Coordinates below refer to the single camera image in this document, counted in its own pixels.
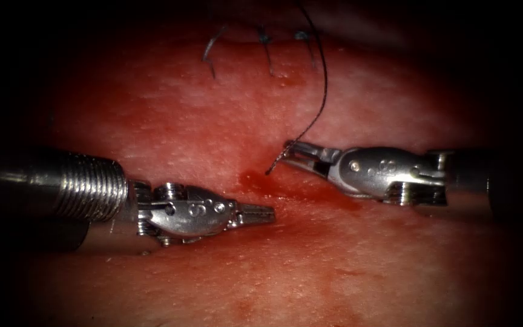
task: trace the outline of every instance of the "blood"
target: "blood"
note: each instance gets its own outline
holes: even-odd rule
[[[292,174],[292,168],[283,169],[281,173]],[[297,202],[328,203],[344,210],[358,211],[362,205],[358,200],[342,194],[335,186],[322,180],[316,185],[304,187],[303,177],[298,184],[282,182],[273,176],[266,176],[259,170],[246,170],[239,175],[240,191],[251,192],[264,197],[277,197]],[[306,179],[317,177],[308,175]]]

